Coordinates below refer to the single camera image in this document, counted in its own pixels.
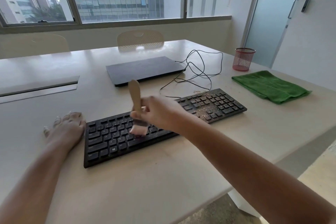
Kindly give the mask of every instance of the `hand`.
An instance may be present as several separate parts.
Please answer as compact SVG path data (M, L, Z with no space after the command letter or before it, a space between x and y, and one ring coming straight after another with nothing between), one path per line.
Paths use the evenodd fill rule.
M145 106L145 110L141 113L131 112L132 118L171 131L175 131L176 123L181 116L189 114L176 101L164 97L142 98L141 106Z
M61 147L68 153L80 139L85 130L85 119L81 112L69 112L63 118L57 117L53 128L44 127L44 135L49 144Z

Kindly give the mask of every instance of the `table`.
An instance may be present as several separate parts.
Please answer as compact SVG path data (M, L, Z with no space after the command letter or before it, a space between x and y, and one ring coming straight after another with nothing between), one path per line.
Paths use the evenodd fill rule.
M116 88L105 66L167 56L182 61L193 50L217 52L187 41L169 41L160 49L119 52L117 47L0 60L0 86L79 75L76 90L0 104L2 201L45 145L42 130L56 116L81 111L87 121L129 111L127 87ZM221 55L203 53L206 73L220 70ZM201 66L200 58L190 58ZM224 54L212 89L221 88L248 110L213 124L233 140L276 163L335 125L336 92L289 75L276 76L308 90L309 96L276 105L231 80L233 56ZM251 64L250 72L268 70ZM190 69L185 78L191 77ZM142 95L156 95L173 75L141 83ZM195 82L209 86L207 78ZM188 96L203 89L172 83L163 94ZM82 141L66 160L47 223L174 223L229 192L231 185L185 138L178 136L112 161L83 168Z

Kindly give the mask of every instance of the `door handle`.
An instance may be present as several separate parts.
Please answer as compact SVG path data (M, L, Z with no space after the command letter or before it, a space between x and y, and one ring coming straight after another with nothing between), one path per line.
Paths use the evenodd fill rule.
M293 10L293 8L294 8L294 5L295 5L295 2L296 2L297 0L294 0L294 2L293 2L293 5L292 5L292 8L291 8L291 10L289 11L289 14L288 14L288 17L287 18L289 18L289 19L291 19L292 17L290 17L291 16L291 13L292 13L292 10Z

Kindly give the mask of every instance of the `chair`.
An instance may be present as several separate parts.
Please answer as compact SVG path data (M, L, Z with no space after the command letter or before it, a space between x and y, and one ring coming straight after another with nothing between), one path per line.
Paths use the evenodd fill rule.
M0 59L69 51L64 37L49 33L7 35L0 42Z
M117 36L117 44L120 52L135 51L138 46L144 49L157 49L164 45L163 35L155 30L132 30Z

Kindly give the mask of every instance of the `window frame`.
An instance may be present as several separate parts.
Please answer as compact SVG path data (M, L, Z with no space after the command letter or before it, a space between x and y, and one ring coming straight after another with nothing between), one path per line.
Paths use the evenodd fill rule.
M67 0L74 21L64 22L39 22L39 23L15 23L7 24L2 12L0 11L0 34L9 33L33 33L33 32L48 32L59 30L74 30L74 29L90 29L90 28L110 28L110 27L128 27L128 26L143 26L143 25L160 25L172 23L188 23L188 22L203 22L203 21L218 21L230 20L228 16L211 16L211 17L187 17L187 0L181 0L181 18L173 19L146 19L146 20L126 20L112 22L91 22L82 23L79 15L79 10L75 0Z

